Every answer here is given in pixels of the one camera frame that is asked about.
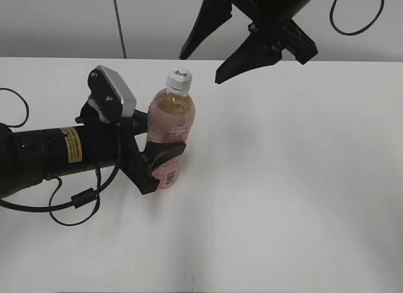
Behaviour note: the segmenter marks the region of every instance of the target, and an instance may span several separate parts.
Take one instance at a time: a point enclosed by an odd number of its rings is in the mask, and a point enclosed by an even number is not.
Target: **white table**
[[[23,130],[70,126],[98,64],[141,110],[192,70],[183,172],[144,197],[120,173],[79,227],[0,209],[1,292],[403,292],[403,64],[282,62],[218,86],[219,62],[0,59],[0,86],[29,102]],[[0,121],[22,117],[2,92]],[[54,201],[94,183],[65,177]],[[8,200],[45,205],[54,186]]]

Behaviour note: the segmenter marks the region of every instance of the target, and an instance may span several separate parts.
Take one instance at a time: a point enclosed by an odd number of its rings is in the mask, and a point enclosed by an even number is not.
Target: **wall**
[[[399,21],[403,0],[387,0],[378,23],[358,37],[338,35],[329,24],[332,0],[313,0],[295,18],[316,41],[317,60],[403,61]],[[202,0],[118,0],[129,58],[177,59]],[[339,0],[336,23],[366,25],[379,0]],[[0,56],[120,58],[112,0],[0,0]],[[250,21],[238,10],[193,54],[226,59],[247,37]]]

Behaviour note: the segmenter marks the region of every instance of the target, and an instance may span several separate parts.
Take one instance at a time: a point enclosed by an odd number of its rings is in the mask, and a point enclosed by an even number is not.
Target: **black cylinder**
[[[280,23],[290,21],[311,0],[251,0],[261,11]]]
[[[78,126],[12,133],[0,129],[0,198],[64,176],[111,166],[117,141],[112,125]]]

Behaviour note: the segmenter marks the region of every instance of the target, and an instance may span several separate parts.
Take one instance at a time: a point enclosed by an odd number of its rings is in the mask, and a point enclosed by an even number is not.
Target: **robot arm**
[[[250,35],[217,70],[221,84],[243,72],[271,66],[281,60],[284,49],[301,64],[317,54],[312,41],[292,18],[311,0],[203,0],[199,15],[180,58],[187,59],[218,27],[231,18],[232,5],[248,16]]]

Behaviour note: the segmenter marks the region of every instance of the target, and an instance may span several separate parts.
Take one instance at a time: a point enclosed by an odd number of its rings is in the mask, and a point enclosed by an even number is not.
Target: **plastic bottle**
[[[147,141],[157,143],[186,142],[195,120],[195,105],[189,95],[192,75],[187,69],[171,71],[166,88],[149,107]],[[153,175],[160,180],[159,189],[170,187],[178,178],[181,157],[159,167]]]

